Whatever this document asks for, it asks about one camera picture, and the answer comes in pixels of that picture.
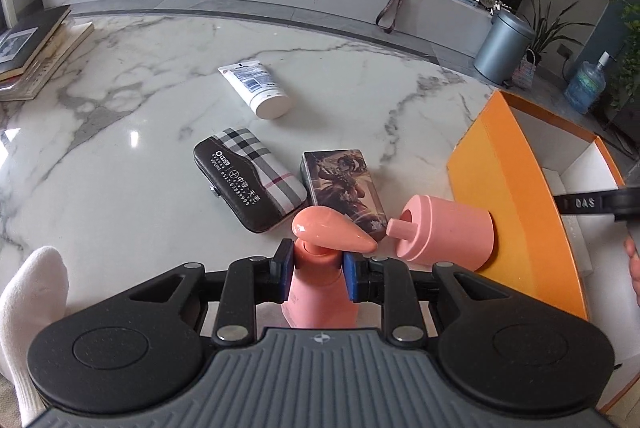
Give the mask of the person's right hand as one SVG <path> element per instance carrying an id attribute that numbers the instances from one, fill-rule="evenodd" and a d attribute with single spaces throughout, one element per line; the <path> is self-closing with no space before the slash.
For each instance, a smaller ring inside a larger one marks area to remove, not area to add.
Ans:
<path id="1" fill-rule="evenodd" d="M 631 278 L 631 285 L 637 296 L 637 303 L 640 303 L 640 257 L 637 251 L 636 243 L 632 237 L 627 237 L 624 243 L 625 251 L 628 256 L 628 267 Z"/>

